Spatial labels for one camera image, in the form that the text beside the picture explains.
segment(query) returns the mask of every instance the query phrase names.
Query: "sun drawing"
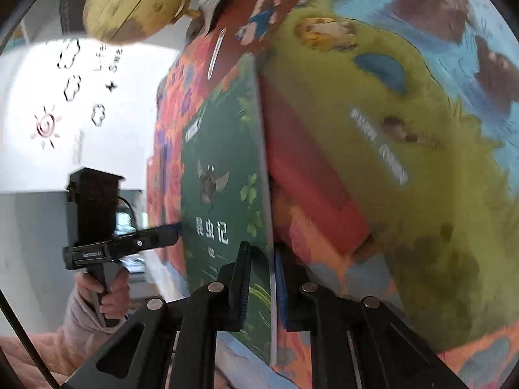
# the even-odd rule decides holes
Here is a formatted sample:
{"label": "sun drawing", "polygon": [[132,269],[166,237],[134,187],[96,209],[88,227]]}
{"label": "sun drawing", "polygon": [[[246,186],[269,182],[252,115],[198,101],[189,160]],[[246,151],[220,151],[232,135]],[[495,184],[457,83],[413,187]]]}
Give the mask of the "sun drawing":
{"label": "sun drawing", "polygon": [[59,139],[59,134],[54,133],[56,123],[61,120],[60,116],[53,114],[54,107],[51,111],[47,112],[47,108],[43,107],[43,116],[38,118],[36,115],[36,133],[33,133],[30,138],[35,139],[37,136],[42,138],[42,149],[45,149],[45,142],[49,141],[50,145],[55,149],[53,138]]}

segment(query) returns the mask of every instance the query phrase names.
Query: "cable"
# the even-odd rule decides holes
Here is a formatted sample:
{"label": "cable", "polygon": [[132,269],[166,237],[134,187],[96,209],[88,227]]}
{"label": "cable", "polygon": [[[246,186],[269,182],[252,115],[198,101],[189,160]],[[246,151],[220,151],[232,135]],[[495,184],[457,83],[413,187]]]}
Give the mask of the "cable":
{"label": "cable", "polygon": [[121,196],[118,196],[118,197],[128,206],[128,208],[130,210],[130,223],[131,223],[131,226],[134,227],[136,230],[138,230],[135,212],[133,211],[133,208],[131,207],[130,202],[128,202],[124,197],[121,197]]}
{"label": "cable", "polygon": [[34,361],[34,364],[38,367],[38,370],[42,373],[43,377],[53,389],[60,389],[59,383],[56,381],[50,370],[47,368],[42,358],[36,351],[33,343],[30,341],[29,336],[25,332],[22,324],[16,317],[16,314],[9,305],[7,299],[4,296],[2,290],[0,290],[0,310],[4,313],[5,318],[11,325],[11,328],[15,331],[16,336],[20,339],[23,347],[27,350],[29,356]]}

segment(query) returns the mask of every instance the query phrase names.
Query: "pink sleeve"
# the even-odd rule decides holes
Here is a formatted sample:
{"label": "pink sleeve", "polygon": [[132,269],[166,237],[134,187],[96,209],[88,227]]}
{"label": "pink sleeve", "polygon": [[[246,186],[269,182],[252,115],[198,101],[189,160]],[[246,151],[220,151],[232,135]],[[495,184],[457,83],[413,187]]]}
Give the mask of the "pink sleeve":
{"label": "pink sleeve", "polygon": [[71,375],[114,334],[119,324],[103,329],[94,311],[74,288],[69,299],[63,326],[55,334],[31,337],[38,353],[53,373]]}

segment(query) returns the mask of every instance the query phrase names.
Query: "green book cover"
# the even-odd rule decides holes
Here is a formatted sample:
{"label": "green book cover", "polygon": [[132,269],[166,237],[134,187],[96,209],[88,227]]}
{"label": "green book cover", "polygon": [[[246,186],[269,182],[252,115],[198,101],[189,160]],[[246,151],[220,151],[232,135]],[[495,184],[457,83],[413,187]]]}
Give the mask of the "green book cover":
{"label": "green book cover", "polygon": [[267,364],[276,354],[276,286],[263,120],[254,57],[245,54],[184,130],[182,236],[192,290],[216,280],[242,241],[253,262],[244,329],[235,337]]}

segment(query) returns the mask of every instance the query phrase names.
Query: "white wall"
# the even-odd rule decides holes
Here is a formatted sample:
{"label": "white wall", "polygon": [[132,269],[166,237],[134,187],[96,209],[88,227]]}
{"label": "white wall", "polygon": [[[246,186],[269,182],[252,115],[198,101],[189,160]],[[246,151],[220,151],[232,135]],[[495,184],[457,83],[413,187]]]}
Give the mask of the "white wall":
{"label": "white wall", "polygon": [[[156,90],[178,51],[146,44],[123,47],[107,45],[99,67],[100,45],[80,39],[80,51],[70,69],[57,63],[68,41],[50,41],[14,50],[0,57],[0,192],[56,191],[67,185],[67,175],[87,166],[126,178],[123,189],[144,189],[146,159],[152,153],[156,119]],[[116,51],[122,49],[117,71]],[[67,81],[81,78],[72,102],[63,91]],[[110,92],[105,85],[118,87]],[[105,119],[96,127],[91,114],[102,104]],[[43,107],[56,120],[48,138],[36,133]],[[81,159],[73,162],[82,132]]]}
{"label": "white wall", "polygon": [[[55,331],[73,273],[64,267],[66,193],[0,194],[0,288],[26,331]],[[0,335],[11,328],[0,313]]]}

